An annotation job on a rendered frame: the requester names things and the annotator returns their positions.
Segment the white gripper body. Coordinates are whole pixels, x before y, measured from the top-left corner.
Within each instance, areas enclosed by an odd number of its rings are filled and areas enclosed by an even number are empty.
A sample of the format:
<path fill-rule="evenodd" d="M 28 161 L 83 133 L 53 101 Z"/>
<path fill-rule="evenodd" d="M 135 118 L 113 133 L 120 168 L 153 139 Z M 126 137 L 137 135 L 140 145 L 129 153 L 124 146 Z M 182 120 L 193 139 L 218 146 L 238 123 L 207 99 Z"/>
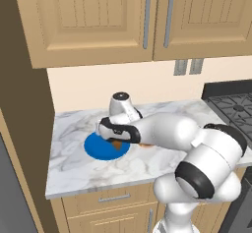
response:
<path fill-rule="evenodd" d="M 102 125 L 100 121 L 98 121 L 95 125 L 95 133 L 98 136 L 101 136 L 104 140 L 108 140 L 109 139 L 109 129 Z"/>

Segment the blue round plate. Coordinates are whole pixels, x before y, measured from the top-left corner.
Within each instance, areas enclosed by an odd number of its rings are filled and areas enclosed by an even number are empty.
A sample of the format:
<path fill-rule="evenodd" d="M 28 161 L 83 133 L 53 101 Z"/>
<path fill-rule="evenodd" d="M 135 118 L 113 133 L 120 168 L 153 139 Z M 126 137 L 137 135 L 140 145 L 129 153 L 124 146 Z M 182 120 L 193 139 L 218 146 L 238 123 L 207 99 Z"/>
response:
<path fill-rule="evenodd" d="M 113 160 L 123 156 L 128 152 L 130 148 L 129 143 L 122 143 L 122 148 L 116 150 L 112 142 L 104 140 L 101 136 L 98 136 L 96 133 L 91 133 L 87 136 L 84 142 L 85 152 L 92 158 L 98 160 Z"/>

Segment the tan base cupboard door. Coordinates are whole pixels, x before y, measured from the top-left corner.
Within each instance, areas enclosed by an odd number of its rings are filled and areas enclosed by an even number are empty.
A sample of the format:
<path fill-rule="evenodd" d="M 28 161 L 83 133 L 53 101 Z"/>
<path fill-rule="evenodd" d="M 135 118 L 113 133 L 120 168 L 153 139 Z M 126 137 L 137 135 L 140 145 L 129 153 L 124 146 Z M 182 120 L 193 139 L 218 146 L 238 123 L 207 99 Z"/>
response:
<path fill-rule="evenodd" d="M 230 202 L 199 204 L 193 211 L 192 223 L 200 233 L 219 233 L 229 207 Z"/>
<path fill-rule="evenodd" d="M 150 208 L 154 211 L 153 230 L 157 202 L 70 217 L 68 219 L 70 233 L 148 233 Z"/>

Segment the tall brown cabinet panel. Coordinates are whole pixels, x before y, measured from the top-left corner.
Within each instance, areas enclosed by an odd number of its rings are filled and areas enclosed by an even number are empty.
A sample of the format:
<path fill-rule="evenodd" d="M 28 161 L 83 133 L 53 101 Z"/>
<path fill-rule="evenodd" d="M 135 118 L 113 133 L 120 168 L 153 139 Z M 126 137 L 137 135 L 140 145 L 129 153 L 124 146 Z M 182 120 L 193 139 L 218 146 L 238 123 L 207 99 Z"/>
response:
<path fill-rule="evenodd" d="M 34 233 L 58 233 L 45 198 L 53 118 L 47 72 L 32 67 L 17 0 L 0 0 L 0 134 Z"/>

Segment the grey fridge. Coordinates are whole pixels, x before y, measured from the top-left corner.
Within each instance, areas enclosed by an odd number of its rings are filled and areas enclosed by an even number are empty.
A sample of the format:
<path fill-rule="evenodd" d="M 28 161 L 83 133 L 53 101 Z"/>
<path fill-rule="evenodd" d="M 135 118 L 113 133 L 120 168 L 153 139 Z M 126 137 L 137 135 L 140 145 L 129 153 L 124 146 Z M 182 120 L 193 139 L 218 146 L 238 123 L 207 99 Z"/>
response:
<path fill-rule="evenodd" d="M 30 209 L 1 134 L 0 233 L 37 233 Z"/>

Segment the black hob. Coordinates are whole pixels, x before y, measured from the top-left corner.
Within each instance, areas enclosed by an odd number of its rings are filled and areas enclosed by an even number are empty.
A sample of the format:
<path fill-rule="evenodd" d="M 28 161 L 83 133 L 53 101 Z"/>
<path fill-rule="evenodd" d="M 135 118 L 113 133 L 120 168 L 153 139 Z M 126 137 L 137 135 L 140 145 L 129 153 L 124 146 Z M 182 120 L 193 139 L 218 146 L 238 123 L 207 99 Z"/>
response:
<path fill-rule="evenodd" d="M 252 148 L 252 80 L 206 83 L 202 99 L 224 123 L 239 130 Z"/>

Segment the dark oven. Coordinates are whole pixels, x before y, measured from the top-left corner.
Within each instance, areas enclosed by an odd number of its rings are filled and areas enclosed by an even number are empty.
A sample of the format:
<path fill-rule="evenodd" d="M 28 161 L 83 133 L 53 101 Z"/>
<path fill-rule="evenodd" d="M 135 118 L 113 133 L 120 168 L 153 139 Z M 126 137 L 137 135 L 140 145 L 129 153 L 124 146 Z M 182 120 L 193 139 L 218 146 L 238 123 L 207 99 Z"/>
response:
<path fill-rule="evenodd" d="M 241 180 L 241 194 L 231 203 L 219 233 L 252 233 L 252 166 Z"/>

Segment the grey wall socket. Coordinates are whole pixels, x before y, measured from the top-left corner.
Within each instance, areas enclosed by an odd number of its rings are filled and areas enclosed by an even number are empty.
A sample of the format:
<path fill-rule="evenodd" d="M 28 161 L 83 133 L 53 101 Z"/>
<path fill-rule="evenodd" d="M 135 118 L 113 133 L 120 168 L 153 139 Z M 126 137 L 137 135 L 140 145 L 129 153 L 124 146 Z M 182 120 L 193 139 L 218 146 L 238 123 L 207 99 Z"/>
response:
<path fill-rule="evenodd" d="M 197 58 L 191 61 L 190 75 L 199 75 L 202 72 L 204 59 Z"/>
<path fill-rule="evenodd" d="M 188 60 L 176 60 L 174 66 L 174 76 L 184 76 L 187 71 Z"/>

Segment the wide tan wall cupboard door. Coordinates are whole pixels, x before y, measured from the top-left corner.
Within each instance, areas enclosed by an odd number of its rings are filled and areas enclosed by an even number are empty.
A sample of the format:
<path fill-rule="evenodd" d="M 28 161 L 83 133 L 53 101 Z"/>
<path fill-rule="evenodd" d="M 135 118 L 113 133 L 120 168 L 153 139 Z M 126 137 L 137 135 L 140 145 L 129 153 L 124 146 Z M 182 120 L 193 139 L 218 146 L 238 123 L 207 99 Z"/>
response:
<path fill-rule="evenodd" d="M 17 0 L 35 69 L 146 62 L 153 59 L 157 0 Z"/>

